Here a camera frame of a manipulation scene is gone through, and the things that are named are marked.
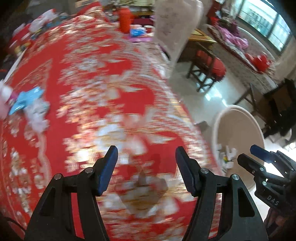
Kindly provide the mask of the small red cushioned chair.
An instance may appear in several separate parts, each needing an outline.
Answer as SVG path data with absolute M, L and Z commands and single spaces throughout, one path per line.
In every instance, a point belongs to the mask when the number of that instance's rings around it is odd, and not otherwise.
M 211 50 L 197 45 L 196 54 L 191 61 L 186 78 L 193 76 L 198 85 L 196 91 L 210 90 L 216 82 L 220 82 L 226 75 L 224 63 Z

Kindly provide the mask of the beige trash bin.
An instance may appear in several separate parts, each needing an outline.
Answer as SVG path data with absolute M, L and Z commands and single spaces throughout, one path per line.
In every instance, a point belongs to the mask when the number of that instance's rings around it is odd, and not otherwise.
M 213 156 L 224 176 L 237 174 L 250 191 L 255 187 L 253 175 L 242 168 L 237 158 L 246 154 L 260 164 L 259 158 L 250 153 L 252 145 L 264 148 L 261 128 L 246 109 L 230 105 L 216 114 L 210 137 Z

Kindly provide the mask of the red floral tablecloth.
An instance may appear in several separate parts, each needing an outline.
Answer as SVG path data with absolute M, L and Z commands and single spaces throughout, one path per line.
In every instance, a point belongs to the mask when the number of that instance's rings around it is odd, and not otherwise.
M 16 91 L 41 87 L 49 126 L 36 133 L 22 112 L 1 121 L 1 214 L 24 236 L 56 173 L 75 175 L 118 148 L 108 189 L 97 198 L 111 240 L 181 240 L 196 199 L 175 161 L 183 146 L 212 171 L 217 165 L 152 54 L 128 41 L 100 4 L 43 33 L 8 79 Z M 120 196 L 140 171 L 164 178 L 168 191 L 149 210 Z

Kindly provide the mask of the wooden side table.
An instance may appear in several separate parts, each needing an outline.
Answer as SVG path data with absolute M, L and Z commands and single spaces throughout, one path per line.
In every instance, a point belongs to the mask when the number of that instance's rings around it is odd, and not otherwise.
M 188 62 L 190 61 L 196 54 L 196 47 L 197 45 L 201 45 L 204 48 L 211 50 L 214 44 L 217 42 L 212 39 L 210 36 L 208 36 L 206 33 L 204 33 L 200 29 L 195 29 L 189 39 L 187 44 L 184 47 L 184 50 L 182 51 L 178 62 Z

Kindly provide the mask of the blue plastic bag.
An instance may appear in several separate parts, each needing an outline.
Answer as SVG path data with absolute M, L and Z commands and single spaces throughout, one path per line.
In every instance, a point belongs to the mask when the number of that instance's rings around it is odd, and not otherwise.
M 15 103 L 12 105 L 9 115 L 14 114 L 15 112 L 24 109 L 25 107 L 32 104 L 35 100 L 42 97 L 45 91 L 41 87 L 37 86 L 29 91 L 22 91 L 18 95 Z

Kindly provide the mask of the beige paper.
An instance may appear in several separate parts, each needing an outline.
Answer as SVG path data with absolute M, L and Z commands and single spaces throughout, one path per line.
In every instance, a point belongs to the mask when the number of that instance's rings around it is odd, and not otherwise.
M 128 209 L 137 211 L 151 209 L 168 191 L 164 178 L 146 175 L 144 171 L 140 171 L 135 180 L 125 184 L 125 187 L 127 190 L 120 196 L 121 201 Z

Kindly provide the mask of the red thermos jug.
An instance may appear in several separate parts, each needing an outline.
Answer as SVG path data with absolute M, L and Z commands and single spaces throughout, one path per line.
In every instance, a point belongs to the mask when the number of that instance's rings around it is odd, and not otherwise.
M 133 21 L 133 14 L 127 7 L 121 7 L 118 10 L 119 29 L 124 34 L 130 33 L 130 25 Z

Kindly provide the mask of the white ornate chair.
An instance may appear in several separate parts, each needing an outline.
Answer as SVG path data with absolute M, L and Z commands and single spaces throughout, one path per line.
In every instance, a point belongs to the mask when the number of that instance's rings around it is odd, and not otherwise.
M 170 68 L 175 66 L 191 33 L 198 27 L 203 10 L 203 3 L 196 0 L 156 1 L 153 40 L 168 55 Z

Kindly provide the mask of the red plastic bag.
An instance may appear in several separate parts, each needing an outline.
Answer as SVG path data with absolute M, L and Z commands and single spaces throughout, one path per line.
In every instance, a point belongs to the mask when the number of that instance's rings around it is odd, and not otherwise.
M 257 56 L 245 53 L 245 57 L 259 72 L 265 72 L 271 65 L 271 61 L 268 60 L 267 55 L 264 53 Z

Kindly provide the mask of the pink thermos bottle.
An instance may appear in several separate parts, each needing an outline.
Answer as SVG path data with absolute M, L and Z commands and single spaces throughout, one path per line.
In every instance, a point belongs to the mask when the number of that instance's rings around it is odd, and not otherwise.
M 10 86 L 5 85 L 3 80 L 1 80 L 0 85 L 1 85 L 1 87 L 0 87 L 0 98 L 1 98 L 0 115 L 1 115 L 1 120 L 4 120 L 10 110 L 9 100 L 11 99 L 13 89 Z

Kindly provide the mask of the floral sofa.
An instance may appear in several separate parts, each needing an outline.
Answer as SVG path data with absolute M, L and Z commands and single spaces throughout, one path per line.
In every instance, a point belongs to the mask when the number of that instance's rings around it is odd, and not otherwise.
M 212 52 L 218 57 L 227 70 L 229 70 L 245 87 L 255 85 L 262 93 L 276 88 L 280 81 L 274 77 L 273 55 L 252 34 L 238 28 L 240 38 L 247 43 L 247 48 L 242 49 L 227 40 L 218 26 L 203 25 L 204 32 L 216 41 Z M 258 70 L 253 64 L 252 58 L 264 55 L 270 62 L 265 71 Z

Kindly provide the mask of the white knotted plastic bag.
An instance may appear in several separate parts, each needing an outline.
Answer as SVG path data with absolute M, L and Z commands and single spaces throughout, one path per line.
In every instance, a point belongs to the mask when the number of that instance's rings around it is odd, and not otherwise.
M 27 122 L 32 130 L 37 133 L 42 133 L 48 128 L 49 120 L 46 119 L 46 115 L 49 109 L 50 103 L 43 100 L 43 98 L 34 100 L 24 108 Z

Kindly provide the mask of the dark wooden stool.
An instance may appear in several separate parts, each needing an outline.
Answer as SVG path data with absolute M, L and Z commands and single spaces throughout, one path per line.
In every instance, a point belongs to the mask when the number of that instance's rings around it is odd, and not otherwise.
M 285 78 L 277 88 L 265 94 L 250 84 L 234 104 L 243 100 L 252 105 L 252 115 L 264 121 L 262 132 L 265 138 L 276 133 L 284 136 L 295 126 L 295 81 Z

